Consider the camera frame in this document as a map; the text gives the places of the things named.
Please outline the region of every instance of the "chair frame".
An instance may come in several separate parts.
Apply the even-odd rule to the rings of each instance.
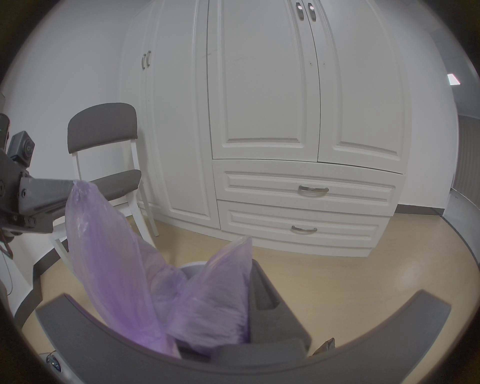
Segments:
[[[138,152],[137,152],[137,141],[136,139],[131,139],[130,140],[130,149],[132,151],[132,158],[133,158],[133,167],[135,169],[140,170],[140,164],[138,161]],[[72,153],[72,160],[73,160],[73,172],[75,174],[75,178],[78,180],[82,180],[82,174],[80,171],[80,162],[78,159],[78,152],[73,152]],[[115,208],[122,212],[125,216],[133,216],[133,219],[135,220],[135,223],[138,227],[138,230],[140,234],[142,235],[142,238],[150,243],[152,246],[155,247],[155,244],[153,242],[152,237],[150,236],[150,232],[148,231],[148,227],[145,223],[144,216],[142,214],[142,211],[140,210],[138,206],[138,200],[137,200],[137,193],[140,192],[140,196],[142,198],[142,201],[144,203],[144,208],[148,216],[148,220],[150,221],[150,225],[152,227],[152,232],[155,237],[158,236],[158,230],[156,229],[155,226],[155,221],[153,218],[152,211],[150,209],[150,204],[148,203],[146,194],[145,194],[145,188],[142,179],[140,179],[140,182],[138,184],[138,188],[132,192],[127,193],[124,197],[126,197],[126,202],[124,201],[124,198],[121,197],[119,199],[112,200],[115,204]],[[70,256],[67,253],[67,250],[61,243],[61,239],[67,236],[67,232],[65,229],[65,216],[58,218],[53,222],[53,232],[49,234],[50,242],[53,245],[53,248],[57,251],[59,254],[60,258],[63,260],[63,262],[67,265],[67,267],[70,270],[73,270],[72,268],[72,262],[70,260]]]

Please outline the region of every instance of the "white wardrobe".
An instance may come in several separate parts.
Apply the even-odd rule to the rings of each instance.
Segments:
[[[157,219],[291,252],[376,246],[410,104],[373,0],[154,0],[131,21],[119,82]]]

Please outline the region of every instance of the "trash bag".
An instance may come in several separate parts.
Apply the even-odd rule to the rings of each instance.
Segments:
[[[139,238],[92,183],[74,181],[65,226],[73,272],[105,323],[137,344],[180,357],[161,319],[186,283],[182,272]]]
[[[252,238],[222,248],[187,283],[167,321],[166,332],[195,351],[248,342],[248,291]]]

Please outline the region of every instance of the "camera lens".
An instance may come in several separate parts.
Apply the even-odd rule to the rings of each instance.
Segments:
[[[28,138],[25,140],[24,144],[24,156],[29,159],[32,157],[33,154],[33,141],[32,139]]]

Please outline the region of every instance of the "metal handle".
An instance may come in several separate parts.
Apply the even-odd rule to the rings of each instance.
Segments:
[[[298,227],[292,225],[292,231],[306,235],[307,233],[315,233],[317,231],[317,228],[303,229],[303,228],[298,228]]]
[[[297,8],[297,13],[299,14],[300,20],[303,21],[303,7],[302,7],[302,5],[299,2],[297,2],[297,4],[295,4],[295,8]]]
[[[304,187],[303,185],[299,186],[299,193],[300,192],[309,192],[309,193],[326,194],[328,191],[329,191],[328,188],[310,188],[310,187]]]
[[[312,3],[308,3],[308,11],[310,12],[310,18],[312,21],[317,21],[317,15],[315,14],[315,8]]]

